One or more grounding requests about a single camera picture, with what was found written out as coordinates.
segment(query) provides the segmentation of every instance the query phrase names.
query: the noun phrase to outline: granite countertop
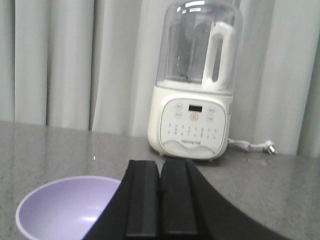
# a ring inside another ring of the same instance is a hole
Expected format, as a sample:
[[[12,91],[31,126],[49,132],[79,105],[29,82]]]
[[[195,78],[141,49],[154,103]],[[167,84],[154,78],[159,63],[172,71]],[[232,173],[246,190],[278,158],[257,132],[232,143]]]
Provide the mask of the granite countertop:
[[[33,189],[96,175],[121,180],[128,161],[165,157],[144,137],[0,121],[0,240],[19,240],[15,212]],[[320,159],[227,149],[196,162],[207,180],[256,221],[293,240],[320,239]]]

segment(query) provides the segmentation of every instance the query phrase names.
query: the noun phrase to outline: black object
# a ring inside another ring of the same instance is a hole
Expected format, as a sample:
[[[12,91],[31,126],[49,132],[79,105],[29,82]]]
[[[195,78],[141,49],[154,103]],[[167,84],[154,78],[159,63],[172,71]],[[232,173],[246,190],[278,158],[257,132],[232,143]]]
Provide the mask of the black object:
[[[116,193],[83,240],[157,239],[158,191],[155,162],[130,160]]]
[[[83,240],[289,240],[229,203],[191,160],[130,160]]]

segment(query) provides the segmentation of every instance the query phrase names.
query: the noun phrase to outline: white cable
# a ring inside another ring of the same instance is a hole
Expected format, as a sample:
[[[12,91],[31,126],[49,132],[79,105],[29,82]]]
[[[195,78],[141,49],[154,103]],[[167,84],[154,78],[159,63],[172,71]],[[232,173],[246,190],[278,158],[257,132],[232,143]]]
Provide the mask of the white cable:
[[[265,152],[270,155],[277,154],[275,143],[271,140],[267,140],[264,143],[252,144],[248,141],[228,138],[228,147],[236,147],[245,152]]]

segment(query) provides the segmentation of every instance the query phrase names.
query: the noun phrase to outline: lavender bowl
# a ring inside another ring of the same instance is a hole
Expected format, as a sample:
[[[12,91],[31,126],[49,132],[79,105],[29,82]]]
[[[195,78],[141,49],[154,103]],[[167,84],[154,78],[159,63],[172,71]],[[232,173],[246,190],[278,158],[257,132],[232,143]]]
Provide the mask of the lavender bowl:
[[[19,204],[15,220],[27,240],[81,240],[120,184],[102,176],[74,176],[49,182]]]

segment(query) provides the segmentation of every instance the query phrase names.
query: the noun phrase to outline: white curtain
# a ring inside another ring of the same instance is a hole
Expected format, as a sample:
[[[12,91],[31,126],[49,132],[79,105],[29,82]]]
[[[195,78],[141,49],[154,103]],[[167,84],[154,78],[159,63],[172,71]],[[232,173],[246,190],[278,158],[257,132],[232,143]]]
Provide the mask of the white curtain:
[[[146,136],[173,2],[0,0],[0,120]],[[320,1],[233,3],[243,31],[230,137],[319,157]]]

